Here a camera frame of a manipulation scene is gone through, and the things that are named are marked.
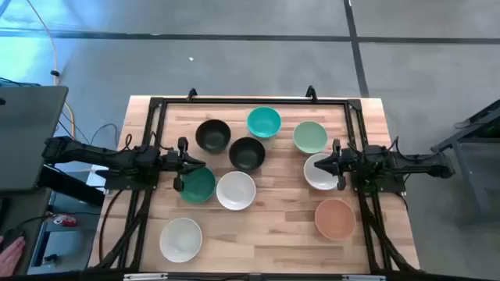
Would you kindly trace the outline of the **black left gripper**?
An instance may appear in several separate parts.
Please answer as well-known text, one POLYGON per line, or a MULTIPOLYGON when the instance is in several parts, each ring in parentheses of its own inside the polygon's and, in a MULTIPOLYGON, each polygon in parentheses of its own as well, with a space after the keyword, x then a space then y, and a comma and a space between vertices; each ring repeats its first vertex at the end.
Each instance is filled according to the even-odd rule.
POLYGON ((177 192, 184 190, 183 175, 192 173, 197 169, 205 168, 205 162, 191 157, 187 153, 187 150, 188 139, 180 137, 177 142, 177 150, 173 148, 168 149, 166 154, 161 156, 161 170, 177 174, 173 181, 173 189, 177 192))

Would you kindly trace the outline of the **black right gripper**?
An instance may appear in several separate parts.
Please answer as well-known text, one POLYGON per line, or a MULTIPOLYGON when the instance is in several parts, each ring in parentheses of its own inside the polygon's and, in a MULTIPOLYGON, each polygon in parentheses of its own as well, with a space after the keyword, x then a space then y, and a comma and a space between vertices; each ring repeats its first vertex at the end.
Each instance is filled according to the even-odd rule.
POLYGON ((314 166, 337 178, 337 190, 344 190, 346 187, 346 178, 344 173, 352 171, 354 156, 351 148, 342 148, 339 139, 334 139, 333 153, 318 153, 312 157, 314 166))

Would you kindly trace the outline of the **white bowl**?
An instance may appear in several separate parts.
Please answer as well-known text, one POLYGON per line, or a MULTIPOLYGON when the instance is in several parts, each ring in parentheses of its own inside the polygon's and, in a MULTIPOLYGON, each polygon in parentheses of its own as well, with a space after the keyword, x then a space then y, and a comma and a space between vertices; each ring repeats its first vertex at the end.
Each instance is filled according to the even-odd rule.
POLYGON ((159 238, 159 248, 167 261, 184 263, 194 258, 202 247, 202 230, 196 221, 177 218, 168 222, 159 238))
POLYGON ((328 154, 325 153, 310 156, 304 164, 304 177, 306 182, 317 190, 336 190, 339 182, 338 176, 332 176, 328 172, 314 166, 315 162, 326 157, 328 157, 328 154))
POLYGON ((247 208, 255 200, 256 185, 247 173, 233 171, 223 175, 216 185, 219 203, 231 211, 247 208))

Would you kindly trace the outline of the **dark green bowl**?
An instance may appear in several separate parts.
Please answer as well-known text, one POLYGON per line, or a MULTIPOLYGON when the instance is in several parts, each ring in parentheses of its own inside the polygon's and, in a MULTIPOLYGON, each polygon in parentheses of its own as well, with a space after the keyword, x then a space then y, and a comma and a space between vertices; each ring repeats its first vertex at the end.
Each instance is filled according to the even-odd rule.
POLYGON ((206 167, 183 175, 181 179, 184 183, 184 190, 180 193, 180 196, 191 204, 201 204, 209 200, 216 189, 216 177, 206 167))

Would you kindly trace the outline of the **pale green bowl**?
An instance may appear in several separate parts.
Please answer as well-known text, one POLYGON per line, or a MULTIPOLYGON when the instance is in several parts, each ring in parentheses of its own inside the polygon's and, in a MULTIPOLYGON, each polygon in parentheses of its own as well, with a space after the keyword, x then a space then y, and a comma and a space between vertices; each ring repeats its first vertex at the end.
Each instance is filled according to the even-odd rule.
POLYGON ((316 122, 305 121, 299 123, 293 131, 295 147, 306 154, 321 152, 328 142, 325 128, 316 122))

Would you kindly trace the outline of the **black bowl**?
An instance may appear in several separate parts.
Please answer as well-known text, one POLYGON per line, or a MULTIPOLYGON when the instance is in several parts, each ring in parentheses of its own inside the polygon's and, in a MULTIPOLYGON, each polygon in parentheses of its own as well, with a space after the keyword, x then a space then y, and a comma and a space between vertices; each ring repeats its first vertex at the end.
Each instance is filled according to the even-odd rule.
POLYGON ((230 162, 236 169, 244 171, 258 169, 265 157, 266 150, 263 144, 252 137, 239 138, 230 146, 230 162))
POLYGON ((220 119, 203 122, 195 132, 198 146, 210 153, 222 152, 230 142, 230 127, 220 119))

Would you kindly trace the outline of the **peach bowl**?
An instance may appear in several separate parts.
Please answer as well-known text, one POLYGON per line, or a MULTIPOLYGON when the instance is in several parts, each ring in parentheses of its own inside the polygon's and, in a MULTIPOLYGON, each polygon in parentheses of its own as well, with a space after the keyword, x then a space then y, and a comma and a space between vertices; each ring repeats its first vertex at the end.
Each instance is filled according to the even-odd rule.
POLYGON ((315 225, 329 240, 346 240, 355 230, 355 213, 342 200, 326 199, 315 210, 315 225))

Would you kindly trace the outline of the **turquoise bowl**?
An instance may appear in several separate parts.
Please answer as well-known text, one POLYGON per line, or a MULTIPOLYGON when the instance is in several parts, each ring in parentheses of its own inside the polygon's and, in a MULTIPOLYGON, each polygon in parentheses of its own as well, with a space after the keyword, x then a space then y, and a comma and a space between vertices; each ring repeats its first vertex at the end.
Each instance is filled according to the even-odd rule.
POLYGON ((248 114, 247 127, 256 137, 270 138, 281 128, 281 117, 275 108, 261 106, 254 108, 248 114))

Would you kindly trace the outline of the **grey side table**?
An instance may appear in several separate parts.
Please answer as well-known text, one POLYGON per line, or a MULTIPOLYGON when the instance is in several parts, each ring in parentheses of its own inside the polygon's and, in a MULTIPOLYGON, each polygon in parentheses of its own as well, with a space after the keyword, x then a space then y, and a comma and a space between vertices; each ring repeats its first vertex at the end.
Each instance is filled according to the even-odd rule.
POLYGON ((500 224, 500 99, 473 114, 431 150, 453 151, 473 214, 464 224, 500 224))

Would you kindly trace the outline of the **black computer mouse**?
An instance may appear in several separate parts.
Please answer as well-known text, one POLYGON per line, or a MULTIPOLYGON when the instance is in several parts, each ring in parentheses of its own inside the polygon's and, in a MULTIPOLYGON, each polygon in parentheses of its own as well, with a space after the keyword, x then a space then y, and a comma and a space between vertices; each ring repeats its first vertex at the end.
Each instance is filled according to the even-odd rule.
POLYGON ((3 240, 0 242, 0 253, 10 246, 17 238, 25 237, 23 229, 12 228, 8 229, 3 235, 3 240))

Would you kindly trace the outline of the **person's hand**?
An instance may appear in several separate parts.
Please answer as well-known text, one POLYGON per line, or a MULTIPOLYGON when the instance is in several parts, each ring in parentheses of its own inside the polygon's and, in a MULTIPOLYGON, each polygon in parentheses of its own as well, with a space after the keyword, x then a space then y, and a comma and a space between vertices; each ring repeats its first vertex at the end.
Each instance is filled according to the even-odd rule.
POLYGON ((11 276, 23 254, 26 242, 24 237, 17 237, 2 253, 0 253, 0 277, 11 276))

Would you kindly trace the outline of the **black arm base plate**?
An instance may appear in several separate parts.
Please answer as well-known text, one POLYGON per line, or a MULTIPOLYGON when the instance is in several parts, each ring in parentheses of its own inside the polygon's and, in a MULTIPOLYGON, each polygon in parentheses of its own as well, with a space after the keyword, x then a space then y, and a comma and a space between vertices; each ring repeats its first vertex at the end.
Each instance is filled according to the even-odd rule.
POLYGON ((96 174, 105 179, 107 190, 154 190, 159 181, 158 169, 108 169, 96 174))
POLYGON ((391 173, 382 173, 375 176, 356 173, 355 183, 365 193, 386 192, 400 194, 405 192, 404 176, 391 173))

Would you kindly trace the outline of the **black aluminium table frame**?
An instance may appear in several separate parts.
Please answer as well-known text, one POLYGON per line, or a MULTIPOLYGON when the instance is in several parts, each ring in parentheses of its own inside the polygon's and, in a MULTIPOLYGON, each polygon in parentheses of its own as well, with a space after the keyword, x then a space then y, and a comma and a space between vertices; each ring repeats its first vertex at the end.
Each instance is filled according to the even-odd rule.
POLYGON ((385 249, 373 240, 373 250, 367 250, 361 224, 346 240, 329 240, 317 230, 314 213, 322 201, 342 200, 357 212, 359 197, 352 186, 319 191, 308 185, 303 174, 307 157, 292 140, 299 123, 315 121, 342 145, 388 145, 391 138, 381 100, 210 96, 188 101, 178 96, 133 96, 122 133, 140 144, 145 127, 151 125, 166 147, 176 146, 184 136, 190 155, 221 177, 233 170, 229 157, 203 151, 195 142, 197 127, 208 119, 221 119, 230 126, 233 139, 247 137, 248 114, 259 106, 275 108, 282 127, 263 141, 265 161, 252 172, 255 200, 241 211, 226 209, 215 197, 193 205, 173 189, 173 175, 163 173, 152 194, 139 260, 142 272, 367 273, 372 265, 384 265, 385 249), (185 263, 168 261, 160 250, 163 228, 177 218, 193 219, 202 230, 199 253, 185 263))

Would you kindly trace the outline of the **silver mounting bracket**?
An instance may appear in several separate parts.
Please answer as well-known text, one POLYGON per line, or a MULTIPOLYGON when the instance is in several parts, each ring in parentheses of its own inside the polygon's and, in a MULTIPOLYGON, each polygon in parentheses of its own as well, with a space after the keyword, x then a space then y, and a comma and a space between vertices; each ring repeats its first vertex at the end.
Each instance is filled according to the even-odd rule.
POLYGON ((385 276, 376 275, 343 275, 342 281, 387 281, 385 276))
POLYGON ((123 281, 166 281, 167 273, 134 273, 123 276, 123 281))

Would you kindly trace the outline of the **black desk bracket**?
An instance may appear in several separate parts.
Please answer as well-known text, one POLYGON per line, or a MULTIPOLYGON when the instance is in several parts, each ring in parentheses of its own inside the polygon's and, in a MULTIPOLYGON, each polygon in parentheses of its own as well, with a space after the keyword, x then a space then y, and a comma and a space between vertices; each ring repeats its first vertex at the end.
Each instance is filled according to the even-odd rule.
POLYGON ((103 206, 105 199, 105 195, 100 190, 50 166, 42 168, 37 184, 39 187, 50 188, 55 192, 98 207, 103 206))

